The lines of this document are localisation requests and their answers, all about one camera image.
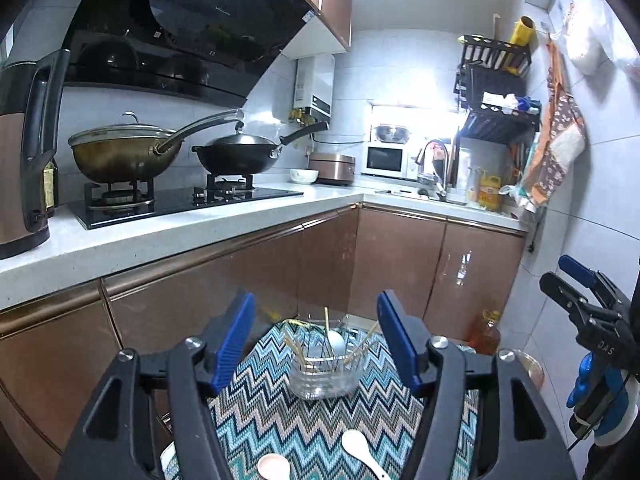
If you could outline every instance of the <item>range hood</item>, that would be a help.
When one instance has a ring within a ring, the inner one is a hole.
[[[241,107],[314,17],[305,0],[82,0],[66,81]]]

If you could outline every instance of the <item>person's hand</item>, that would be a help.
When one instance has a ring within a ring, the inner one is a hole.
[[[585,355],[580,362],[578,378],[575,380],[575,388],[569,394],[566,401],[568,408],[575,407],[582,402],[589,393],[589,375],[593,366],[593,353]],[[605,380],[612,393],[618,394],[609,405],[600,423],[594,427],[593,435],[596,446],[605,447],[620,441],[629,431],[638,415],[638,381],[635,377],[629,377],[625,387],[623,384],[628,375],[624,370],[607,367]]]

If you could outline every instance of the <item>chevron pattern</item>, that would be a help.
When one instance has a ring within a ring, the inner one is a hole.
[[[280,453],[299,480],[375,480],[372,472],[342,449],[345,430],[360,430],[372,455],[397,479],[412,448],[422,403],[402,386],[385,340],[374,335],[358,390],[351,396],[304,401],[288,389],[290,350],[277,324],[236,368],[231,384],[210,399],[220,444],[236,480],[258,480],[257,462]],[[473,455],[478,393],[465,397],[458,452],[451,480],[466,480]],[[176,458],[165,471],[178,480]]]

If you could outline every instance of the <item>white bowl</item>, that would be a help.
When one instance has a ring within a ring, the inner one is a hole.
[[[312,184],[318,178],[318,170],[291,170],[289,178],[296,184]]]

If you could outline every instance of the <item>screw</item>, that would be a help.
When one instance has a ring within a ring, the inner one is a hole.
[[[126,363],[127,361],[131,361],[133,359],[133,350],[130,348],[125,348],[124,350],[120,350],[118,352],[118,361],[122,361]]]
[[[431,338],[431,346],[439,350],[442,350],[443,348],[446,348],[447,346],[449,346],[449,340],[444,336],[435,335]]]
[[[185,339],[184,343],[191,350],[197,350],[198,348],[200,348],[202,346],[202,339],[200,339],[197,336],[192,335],[191,337],[188,337],[187,339]]]
[[[516,358],[516,354],[514,354],[513,350],[509,350],[508,348],[503,348],[498,352],[498,357],[500,358],[501,361],[510,363]]]

